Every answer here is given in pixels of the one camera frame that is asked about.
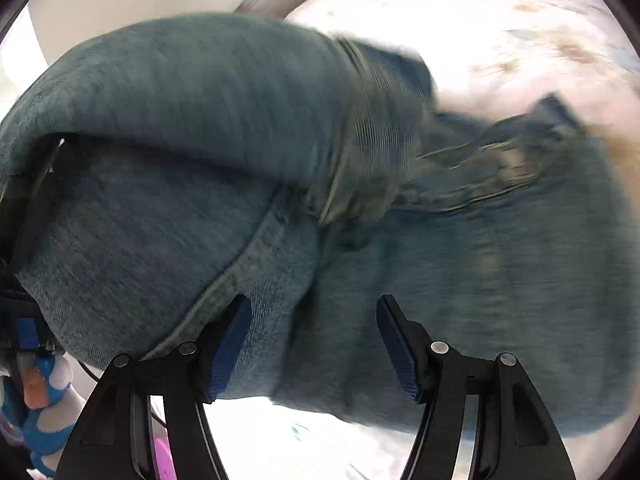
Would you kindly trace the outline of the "left hand blue white glove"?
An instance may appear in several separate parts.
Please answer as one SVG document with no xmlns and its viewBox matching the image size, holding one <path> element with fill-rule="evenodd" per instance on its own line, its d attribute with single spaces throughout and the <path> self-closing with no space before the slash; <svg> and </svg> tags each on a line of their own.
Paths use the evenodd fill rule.
<svg viewBox="0 0 640 480">
<path fill-rule="evenodd" d="M 74 389 L 70 362 L 62 354 L 17 356 L 17 377 L 1 374 L 1 413 L 29 449 L 32 468 L 55 476 L 66 442 L 86 401 Z"/>
</svg>

